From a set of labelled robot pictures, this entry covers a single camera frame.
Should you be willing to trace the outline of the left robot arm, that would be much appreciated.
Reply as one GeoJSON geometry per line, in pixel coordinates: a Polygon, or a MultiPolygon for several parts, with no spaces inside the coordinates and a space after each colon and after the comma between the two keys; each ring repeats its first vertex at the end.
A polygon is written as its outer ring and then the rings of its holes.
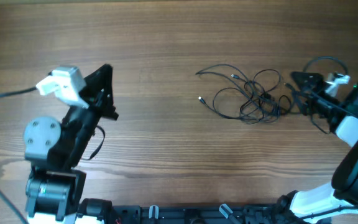
{"type": "Polygon", "coordinates": [[[36,89],[53,93],[69,106],[62,120],[40,116],[24,130],[25,160],[31,172],[25,188],[29,223],[75,223],[86,174],[76,167],[99,129],[101,118],[116,120],[112,91],[113,67],[104,64],[83,77],[80,69],[61,65],[36,89]]]}

